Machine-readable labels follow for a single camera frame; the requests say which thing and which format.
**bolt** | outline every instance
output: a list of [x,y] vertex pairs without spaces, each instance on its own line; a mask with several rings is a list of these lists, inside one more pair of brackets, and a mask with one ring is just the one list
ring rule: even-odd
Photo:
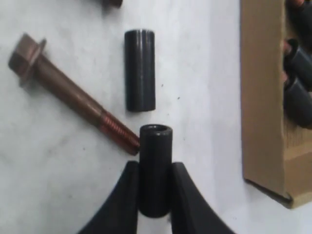
[[124,150],[136,155],[140,147],[138,136],[54,66],[42,54],[45,44],[45,39],[38,44],[27,34],[18,42],[9,67],[20,77],[21,84],[33,76],[43,87],[110,136]]
[[305,0],[287,0],[286,3],[289,4],[291,7],[298,9],[303,6]]

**brown cardboard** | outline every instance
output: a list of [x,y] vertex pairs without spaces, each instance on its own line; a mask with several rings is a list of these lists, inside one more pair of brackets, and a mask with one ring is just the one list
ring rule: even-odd
[[312,200],[312,131],[283,113],[282,42],[290,35],[284,0],[241,0],[244,178],[293,208]]

